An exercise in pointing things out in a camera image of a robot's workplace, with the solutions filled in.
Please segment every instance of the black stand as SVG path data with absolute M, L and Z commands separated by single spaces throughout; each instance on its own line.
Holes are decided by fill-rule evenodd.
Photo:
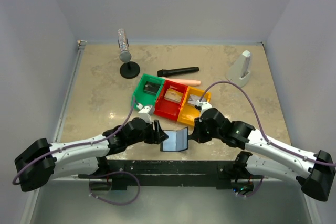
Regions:
M 132 79 L 138 76 L 140 67 L 137 63 L 130 61 L 120 67 L 120 74 L 126 79 Z

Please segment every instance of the beige table surface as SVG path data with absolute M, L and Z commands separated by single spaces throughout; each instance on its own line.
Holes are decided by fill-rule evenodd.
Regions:
M 290 144 L 262 45 L 130 45 L 132 60 L 140 65 L 141 72 L 138 77 L 127 80 L 119 74 L 122 62 L 117 44 L 88 44 L 69 101 L 60 141 L 83 140 L 121 124 L 129 113 L 132 93 L 143 73 L 155 76 L 160 69 L 198 66 L 199 72 L 180 78 L 201 80 L 200 88 L 205 89 L 215 81 L 225 80 L 226 71 L 244 50 L 249 50 L 253 59 L 251 79 L 243 89 L 254 103 L 266 134 Z M 212 106 L 226 117 L 258 127 L 249 103 L 238 89 L 219 84 L 210 91 Z M 165 130 L 185 127 L 155 115 L 152 119 L 160 119 L 160 125 Z M 240 151 L 220 140 L 205 144 L 190 141 L 189 149 L 180 153 L 160 152 L 158 145 L 138 143 L 109 159 L 230 160 L 235 159 Z

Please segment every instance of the white stand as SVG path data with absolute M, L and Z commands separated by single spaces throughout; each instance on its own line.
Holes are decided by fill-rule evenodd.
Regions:
M 251 57 L 252 54 L 245 50 L 230 67 L 229 71 L 226 73 L 226 78 L 240 87 L 246 85 L 251 77 L 251 71 L 248 70 Z

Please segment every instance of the gray floor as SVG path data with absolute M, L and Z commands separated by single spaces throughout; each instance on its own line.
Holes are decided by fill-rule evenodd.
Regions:
M 124 201 L 136 188 L 110 191 L 105 197 Z M 86 181 L 54 181 L 37 199 L 32 223 L 47 224 L 198 224 L 198 223 L 311 223 L 299 187 L 265 182 L 250 198 L 231 190 L 200 187 L 142 187 L 137 201 L 113 206 L 88 197 Z

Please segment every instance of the gray wall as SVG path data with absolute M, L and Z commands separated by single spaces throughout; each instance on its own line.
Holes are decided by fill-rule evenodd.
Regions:
M 52 137 L 75 56 L 56 0 L 0 0 L 1 223 L 21 218 L 28 194 L 11 185 L 14 158 Z
M 77 39 L 265 41 L 289 0 L 57 0 Z
M 293 145 L 336 158 L 336 0 L 290 0 L 266 42 L 266 54 Z M 336 183 L 319 203 L 335 223 Z

